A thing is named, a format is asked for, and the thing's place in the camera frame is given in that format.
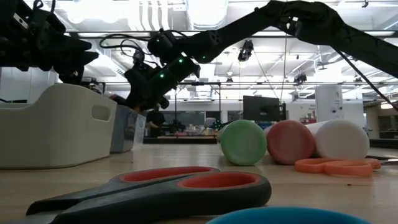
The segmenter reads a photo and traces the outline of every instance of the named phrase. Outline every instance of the scissors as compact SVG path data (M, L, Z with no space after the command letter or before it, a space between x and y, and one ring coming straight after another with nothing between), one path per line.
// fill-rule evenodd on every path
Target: scissors
M97 188L34 202L27 217L9 223L148 223L260 207L270 197L271 185L260 175L174 167L122 174ZM35 222L39 216L46 221Z
M294 169L310 174L353 175L369 177L373 170L380 169L382 165L396 164L398 159L378 160L366 158L360 161L341 159L302 159L294 164Z

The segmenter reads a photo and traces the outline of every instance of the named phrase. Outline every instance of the scissor blade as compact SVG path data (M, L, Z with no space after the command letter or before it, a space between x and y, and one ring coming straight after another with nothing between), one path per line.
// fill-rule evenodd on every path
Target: scissor blade
M380 161L382 165L398 165L398 159L386 159Z
M50 224L62 211L41 212L35 215L28 215L18 220L12 220L1 224Z

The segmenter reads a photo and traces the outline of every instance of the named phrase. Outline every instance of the pink cylinder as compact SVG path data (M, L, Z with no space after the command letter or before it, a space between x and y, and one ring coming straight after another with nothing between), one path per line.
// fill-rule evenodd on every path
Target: pink cylinder
M308 159L315 151L311 131L293 120L281 121L267 132L268 151L278 163L293 165L300 159Z

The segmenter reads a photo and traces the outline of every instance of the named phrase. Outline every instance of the monitor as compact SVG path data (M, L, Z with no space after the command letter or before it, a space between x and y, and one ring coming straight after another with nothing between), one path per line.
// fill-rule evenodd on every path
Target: monitor
M278 98L243 96L243 119L251 121L280 121Z

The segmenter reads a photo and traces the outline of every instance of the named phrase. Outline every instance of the orange scissor handle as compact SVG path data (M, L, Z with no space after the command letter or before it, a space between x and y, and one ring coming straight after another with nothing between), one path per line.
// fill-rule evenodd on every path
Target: orange scissor handle
M341 159L302 159L294 164L294 169L310 174L370 176L374 169L380 169L377 159L347 161Z
M368 161L334 161L325 163L325 173L329 175L354 175L369 177L373 166Z
M340 159L301 159L294 163L294 169L310 174L323 174L325 173L325 163L334 161L340 161Z
M373 169L381 168L381 162L378 159L365 159L365 161L370 163L373 166Z

